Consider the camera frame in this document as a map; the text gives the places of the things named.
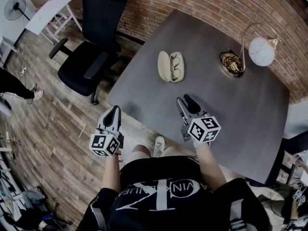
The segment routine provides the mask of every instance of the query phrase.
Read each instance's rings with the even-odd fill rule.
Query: knee
[[[132,150],[132,153],[133,152],[142,152],[142,153],[147,154],[149,157],[151,157],[151,152],[149,151],[149,149],[141,144],[136,145],[135,148]]]

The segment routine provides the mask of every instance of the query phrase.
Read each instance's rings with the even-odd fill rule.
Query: desk lamp
[[[249,56],[252,61],[258,66],[268,66],[275,58],[275,50],[278,42],[280,41],[278,33],[276,30],[268,24],[265,23],[252,23],[244,31],[242,36],[242,47],[239,56],[234,54],[234,52],[228,49],[227,52],[220,54],[221,67],[224,72],[232,77],[242,77],[246,68],[245,65],[245,54],[244,54],[244,36],[247,30],[255,25],[267,26],[270,28],[275,37],[273,38],[255,38],[251,41],[249,45]]]

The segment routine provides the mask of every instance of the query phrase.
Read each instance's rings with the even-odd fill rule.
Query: shirt sleeve
[[[231,211],[231,206],[233,205],[235,207],[234,203],[236,202],[240,203],[240,218],[244,224],[253,225],[258,231],[272,230],[270,219],[263,205],[244,179],[240,178],[228,182],[214,192],[214,197],[215,208],[217,213],[219,213],[219,219],[223,218],[226,221],[221,223],[228,225],[228,227],[225,227],[226,229],[222,230],[228,230],[231,221],[236,221],[233,218],[233,210]]]
[[[107,222],[109,218],[110,208],[113,205],[117,196],[118,193],[116,191],[108,188],[102,188],[96,195],[96,197],[90,202],[76,231],[97,231],[98,223],[94,213],[92,212],[91,205],[101,210],[101,213],[105,221]]]

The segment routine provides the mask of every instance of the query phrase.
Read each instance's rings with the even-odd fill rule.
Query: wall outlet
[[[23,75],[25,74],[26,71],[27,71],[27,68],[25,67],[25,68],[23,69],[23,71],[21,71],[20,77],[23,76]]]

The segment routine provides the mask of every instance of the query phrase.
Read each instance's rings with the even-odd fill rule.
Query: wooden floor
[[[74,26],[65,34],[69,38],[66,45],[72,50],[84,41]],[[128,40],[120,39],[119,43],[123,55],[133,56],[140,48]],[[40,185],[51,204],[59,202],[59,215],[73,221],[73,227],[68,230],[74,230],[100,189],[104,160],[96,157],[88,144],[99,117],[111,107],[106,101],[111,87],[103,80],[97,92],[100,104],[91,105],[89,97],[75,93],[59,80],[57,71],[66,56],[60,52],[53,60],[49,59],[52,48],[42,36],[31,32],[25,32],[18,42],[18,54],[10,58],[8,70],[19,76],[27,67],[22,83],[27,88],[37,83],[44,96],[27,104],[26,100],[5,94],[13,108],[13,118],[0,115],[0,132],[7,129],[11,138],[21,142],[21,146],[11,144],[16,156],[11,168],[21,182],[28,189]],[[137,144],[153,148],[157,136],[125,114],[122,114],[121,131],[127,153]]]

